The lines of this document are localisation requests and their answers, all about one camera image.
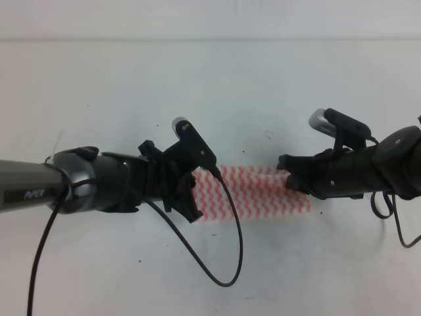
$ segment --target black mount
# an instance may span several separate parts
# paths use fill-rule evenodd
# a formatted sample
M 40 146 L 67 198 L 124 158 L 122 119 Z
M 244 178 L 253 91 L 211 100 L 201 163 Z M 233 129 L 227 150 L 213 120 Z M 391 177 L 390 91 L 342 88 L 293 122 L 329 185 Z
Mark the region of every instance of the black mount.
M 108 213 L 133 213 L 143 198 L 162 200 L 166 212 L 175 209 L 190 223 L 203 216 L 192 189 L 197 167 L 218 177 L 216 157 L 185 118 L 177 118 L 173 129 L 179 141 L 165 151 L 150 140 L 138 148 L 141 156 L 102 153 L 96 147 L 80 147 L 57 153 L 54 164 L 69 175 L 72 199 L 65 213 L 96 209 Z
M 321 163 L 335 161 L 351 149 L 366 148 L 366 140 L 372 140 L 369 127 L 336 110 L 324 111 L 324 118 L 335 126 L 335 144 L 333 149 L 327 149 L 314 157 L 294 157 L 281 155 L 277 169 L 291 173 L 287 178 L 286 187 L 305 194 L 311 194 L 318 199 L 326 199 L 313 188 L 313 178 L 316 166 Z M 362 199 L 364 194 L 351 194 L 352 199 Z

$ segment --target red and white striped cloth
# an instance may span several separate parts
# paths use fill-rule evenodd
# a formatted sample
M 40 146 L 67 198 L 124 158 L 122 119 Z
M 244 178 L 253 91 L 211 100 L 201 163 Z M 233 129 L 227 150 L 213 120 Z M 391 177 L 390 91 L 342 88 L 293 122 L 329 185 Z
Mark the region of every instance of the red and white striped cloth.
M 231 192 L 240 219 L 275 219 L 286 214 L 308 213 L 311 204 L 306 194 L 285 187 L 288 172 L 275 167 L 220 168 Z M 233 219 L 223 187 L 210 172 L 196 170 L 193 195 L 203 221 Z

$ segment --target gray handlebar tube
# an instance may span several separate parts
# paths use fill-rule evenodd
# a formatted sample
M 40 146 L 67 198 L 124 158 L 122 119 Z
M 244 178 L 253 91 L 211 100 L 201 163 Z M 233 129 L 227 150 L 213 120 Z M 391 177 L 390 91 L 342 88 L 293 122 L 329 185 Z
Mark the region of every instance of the gray handlebar tube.
M 39 163 L 0 160 L 0 213 L 51 204 L 65 186 L 57 169 Z

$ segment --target black cable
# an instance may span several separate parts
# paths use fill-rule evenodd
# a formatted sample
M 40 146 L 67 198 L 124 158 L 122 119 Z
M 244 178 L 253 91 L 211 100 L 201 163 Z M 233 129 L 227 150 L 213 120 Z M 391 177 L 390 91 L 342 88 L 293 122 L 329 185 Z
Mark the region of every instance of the black cable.
M 376 145 L 378 145 L 379 144 L 379 142 L 378 142 L 378 140 L 377 139 L 375 139 L 373 136 L 370 136 L 369 138 L 368 138 L 368 140 L 371 140 L 373 143 L 375 143 Z
M 44 233 L 42 234 L 41 241 L 39 242 L 37 252 L 35 254 L 34 263 L 32 264 L 32 271 L 31 271 L 31 279 L 29 283 L 29 294 L 28 294 L 28 311 L 27 316 L 32 316 L 32 308 L 34 306 L 34 293 L 35 293 L 35 280 L 37 277 L 37 270 L 39 259 L 41 258 L 42 250 L 45 245 L 45 241 L 47 240 L 48 234 L 50 233 L 51 227 L 53 226 L 54 220 L 57 214 L 60 211 L 60 208 L 63 205 L 63 202 L 66 199 L 68 193 L 68 189 L 65 188 L 63 193 L 60 195 L 59 199 L 57 200 L 57 204 L 54 207 L 54 210 L 48 220 L 47 226 L 45 226 Z
M 206 267 L 206 265 L 202 262 L 202 260 L 199 258 L 199 256 L 196 254 L 196 252 L 190 246 L 190 244 L 186 240 L 186 238 L 184 238 L 183 234 L 178 230 L 178 228 L 176 227 L 176 225 L 168 218 L 168 216 L 166 216 L 166 214 L 155 203 L 153 203 L 151 200 L 149 200 L 147 198 L 143 198 L 143 200 L 146 203 L 148 203 L 149 206 L 151 206 L 164 219 L 164 221 L 167 222 L 168 225 L 170 225 L 171 229 L 176 233 L 176 235 L 178 236 L 178 238 L 182 241 L 182 243 L 187 248 L 187 250 L 189 251 L 189 253 L 193 256 L 193 258 L 195 258 L 196 262 L 200 265 L 200 267 L 202 268 L 202 270 L 204 270 L 204 272 L 207 274 L 207 276 L 213 282 L 215 282 L 217 285 L 227 288 L 227 287 L 233 285 L 236 282 L 236 280 L 238 279 L 239 273 L 241 271 L 241 266 L 243 265 L 243 234 L 241 233 L 241 226 L 239 224 L 239 218 L 238 218 L 237 210 L 235 209 L 234 201 L 232 200 L 230 191 L 228 191 L 228 188 L 225 185 L 224 179 L 222 179 L 221 176 L 217 176 L 216 178 L 221 183 L 221 185 L 224 188 L 224 191 L 225 191 L 225 193 L 226 193 L 226 195 L 228 197 L 228 200 L 230 201 L 230 205 L 231 205 L 231 208 L 232 208 L 232 213 L 234 214 L 234 217 L 235 217 L 235 223 L 237 224 L 238 238 L 239 238 L 239 259 L 238 259 L 237 271 L 235 272 L 235 275 L 232 278 L 232 280 L 229 281 L 228 283 L 224 283 L 224 282 L 219 281 L 209 271 L 209 269 Z
M 405 241 L 403 240 L 403 236 L 402 236 L 401 223 L 399 222 L 399 217 L 398 217 L 398 214 L 397 214 L 396 194 L 391 193 L 392 202 L 390 202 L 388 194 L 389 193 L 387 193 L 387 192 L 383 192 L 383 198 L 384 198 L 384 201 L 386 202 L 387 208 L 389 209 L 389 215 L 382 215 L 378 211 L 378 209 L 376 207 L 376 202 L 374 201 L 374 198 L 376 196 L 375 192 L 371 195 L 371 208 L 373 210 L 373 213 L 375 214 L 375 216 L 377 216 L 380 219 L 388 219 L 392 214 L 394 214 L 395 215 L 397 234 L 399 236 L 399 241 L 401 242 L 401 245 L 403 247 L 411 248 L 411 247 L 415 246 L 415 244 L 417 244 L 421 240 L 421 235 L 419 235 L 417 238 L 415 238 L 410 244 L 405 243 Z

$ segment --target white surface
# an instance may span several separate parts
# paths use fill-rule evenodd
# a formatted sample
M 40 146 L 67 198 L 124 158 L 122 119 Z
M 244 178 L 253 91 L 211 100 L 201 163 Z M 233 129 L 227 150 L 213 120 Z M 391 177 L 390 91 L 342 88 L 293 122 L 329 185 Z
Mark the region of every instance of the white surface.
M 421 36 L 417 0 L 0 0 L 1 39 Z
M 1 157 L 43 161 L 61 128 L 59 150 L 136 154 L 146 139 L 164 149 L 176 141 L 172 119 L 183 115 L 219 163 L 273 165 L 283 153 L 333 144 L 307 124 L 319 107 L 360 119 L 382 140 L 418 124 L 420 55 L 417 41 L 3 43 Z M 244 265 L 232 288 L 214 285 L 148 207 L 60 215 L 41 258 L 34 315 L 419 315 L 421 246 L 403 249 L 393 220 L 382 228 L 367 198 L 312 206 L 309 215 L 243 223 Z M 399 202 L 407 240 L 421 231 L 420 206 Z M 0 216 L 0 315 L 25 313 L 50 213 Z M 234 224 L 172 218 L 228 280 Z

